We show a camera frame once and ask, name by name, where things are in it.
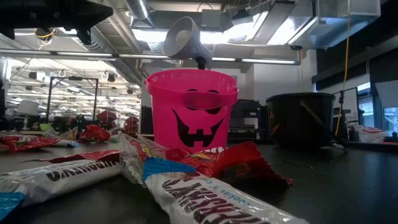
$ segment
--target black equipment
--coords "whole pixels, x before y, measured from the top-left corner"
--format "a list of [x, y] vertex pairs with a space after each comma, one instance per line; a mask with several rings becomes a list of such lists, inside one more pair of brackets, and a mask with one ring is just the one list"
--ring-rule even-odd
[[14, 40], [14, 29], [63, 27], [90, 45], [91, 28], [112, 15], [111, 7], [87, 0], [0, 1], [0, 33]]

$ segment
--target white candy wrapper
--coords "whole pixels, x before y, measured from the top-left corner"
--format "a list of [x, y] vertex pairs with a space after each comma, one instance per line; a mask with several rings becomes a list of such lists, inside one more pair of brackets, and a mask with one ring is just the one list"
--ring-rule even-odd
[[0, 192], [25, 195], [22, 206], [44, 202], [121, 173], [113, 161], [80, 160], [0, 175]]
[[[173, 172], [164, 173], [161, 166]], [[307, 223], [216, 178], [179, 172], [184, 166], [154, 158], [144, 166], [145, 184], [172, 224]]]

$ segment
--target tabletop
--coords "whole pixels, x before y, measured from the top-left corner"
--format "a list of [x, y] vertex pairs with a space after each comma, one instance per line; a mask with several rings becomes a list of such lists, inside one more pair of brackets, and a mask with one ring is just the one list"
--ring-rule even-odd
[[[83, 148], [45, 148], [18, 154], [0, 153], [0, 172], [44, 166], [22, 162], [79, 152], [117, 149], [117, 144]], [[289, 189], [267, 183], [256, 189], [235, 187], [309, 223], [398, 223], [398, 154], [334, 148], [281, 149], [259, 145], [280, 175], [293, 179]], [[95, 185], [19, 209], [4, 223], [169, 223], [149, 191], [119, 175]]]

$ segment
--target red candy wrapper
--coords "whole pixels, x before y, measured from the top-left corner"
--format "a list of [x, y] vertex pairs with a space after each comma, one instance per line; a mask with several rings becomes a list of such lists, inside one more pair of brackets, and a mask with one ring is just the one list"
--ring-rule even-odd
[[65, 157], [58, 157], [54, 159], [33, 159], [25, 162], [51, 162], [53, 164], [62, 163], [62, 162], [70, 162], [89, 159], [93, 161], [113, 161], [119, 162], [119, 150], [103, 150], [98, 152], [86, 152], [80, 154], [74, 154]]
[[157, 157], [193, 166], [207, 177], [216, 177], [227, 182], [249, 178], [283, 180], [286, 185], [292, 183], [292, 179], [285, 179], [272, 170], [253, 142], [190, 154], [182, 149], [167, 149], [141, 136], [134, 139], [121, 135], [120, 140], [121, 151], [125, 154], [121, 159], [133, 163], [136, 167], [141, 167], [147, 157]]
[[111, 137], [105, 129], [95, 124], [87, 125], [87, 130], [80, 135], [79, 141], [107, 141]]
[[41, 136], [15, 135], [0, 137], [0, 143], [7, 145], [11, 152], [20, 152], [32, 149], [40, 149], [41, 147], [49, 147], [53, 146], [59, 141], [61, 141], [61, 139], [45, 138]]

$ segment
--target candy wrapper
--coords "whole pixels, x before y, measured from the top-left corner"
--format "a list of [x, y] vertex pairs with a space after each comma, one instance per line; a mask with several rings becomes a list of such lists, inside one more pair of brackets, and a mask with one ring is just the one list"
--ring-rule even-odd
[[307, 223], [192, 166], [148, 158], [143, 178], [172, 224]]
[[110, 133], [98, 125], [90, 124], [86, 128], [87, 130], [80, 135], [79, 141], [107, 141], [111, 137]]
[[63, 146], [78, 147], [79, 144], [71, 140], [45, 138], [42, 136], [10, 135], [0, 137], [0, 143], [9, 147], [11, 152], [21, 152], [42, 147]]
[[74, 154], [65, 157], [58, 157], [54, 159], [32, 159], [25, 162], [51, 162], [53, 164], [61, 163], [61, 162], [70, 162], [89, 159], [93, 161], [113, 161], [119, 162], [119, 150], [103, 150], [97, 152], [85, 152], [80, 154]]
[[[114, 161], [80, 160], [0, 175], [0, 217], [12, 208], [44, 202], [120, 174]], [[24, 199], [16, 205], [16, 195]]]
[[207, 177], [216, 177], [229, 183], [240, 179], [276, 181], [285, 187], [292, 183], [292, 179], [285, 179], [272, 170], [253, 142], [190, 154], [182, 149], [167, 149], [142, 136], [135, 139], [121, 134], [119, 138], [122, 160], [125, 163], [133, 163], [135, 167], [134, 170], [128, 170], [123, 166], [123, 170], [128, 170], [126, 176], [134, 174], [134, 179], [142, 176], [142, 166], [146, 157], [156, 157], [193, 166]]
[[79, 130], [79, 127], [76, 126], [73, 129], [58, 135], [57, 132], [53, 129], [53, 127], [50, 127], [48, 130], [46, 130], [42, 136], [46, 138], [56, 138], [56, 139], [64, 139], [64, 140], [76, 140], [76, 134]]

